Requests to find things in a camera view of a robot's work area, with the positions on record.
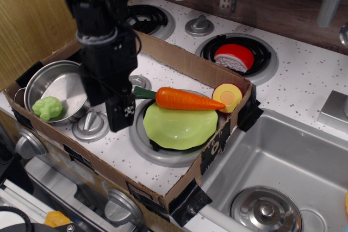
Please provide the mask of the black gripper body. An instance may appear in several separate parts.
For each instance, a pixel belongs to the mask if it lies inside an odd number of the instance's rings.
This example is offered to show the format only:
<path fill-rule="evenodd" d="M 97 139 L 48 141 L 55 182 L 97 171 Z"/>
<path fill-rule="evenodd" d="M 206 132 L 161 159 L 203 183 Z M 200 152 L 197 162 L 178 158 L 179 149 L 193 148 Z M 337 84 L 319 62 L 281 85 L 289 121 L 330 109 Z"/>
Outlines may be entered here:
<path fill-rule="evenodd" d="M 82 64 L 79 71 L 85 92 L 92 106 L 109 98 L 131 95 L 129 75 L 138 66 L 136 33 L 119 29 L 105 36 L 79 34 Z"/>

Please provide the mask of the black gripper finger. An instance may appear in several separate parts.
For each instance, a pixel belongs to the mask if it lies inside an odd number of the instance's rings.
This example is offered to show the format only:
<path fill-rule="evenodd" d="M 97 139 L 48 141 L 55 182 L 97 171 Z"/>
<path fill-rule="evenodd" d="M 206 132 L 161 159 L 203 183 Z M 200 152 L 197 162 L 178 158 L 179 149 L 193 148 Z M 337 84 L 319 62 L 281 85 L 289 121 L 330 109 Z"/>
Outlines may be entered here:
<path fill-rule="evenodd" d="M 135 107 L 135 96 L 132 93 L 107 98 L 105 108 L 110 130 L 118 132 L 132 126 Z"/>

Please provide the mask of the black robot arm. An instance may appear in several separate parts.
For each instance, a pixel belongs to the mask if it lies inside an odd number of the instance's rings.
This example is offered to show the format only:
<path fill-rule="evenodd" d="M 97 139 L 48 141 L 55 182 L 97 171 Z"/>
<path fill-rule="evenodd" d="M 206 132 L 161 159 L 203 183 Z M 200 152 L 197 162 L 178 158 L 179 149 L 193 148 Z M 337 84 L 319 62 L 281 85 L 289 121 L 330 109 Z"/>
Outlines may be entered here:
<path fill-rule="evenodd" d="M 65 0 L 83 45 L 79 74 L 92 106 L 105 104 L 113 132 L 133 124 L 135 96 L 130 73 L 141 42 L 127 23 L 128 0 Z"/>

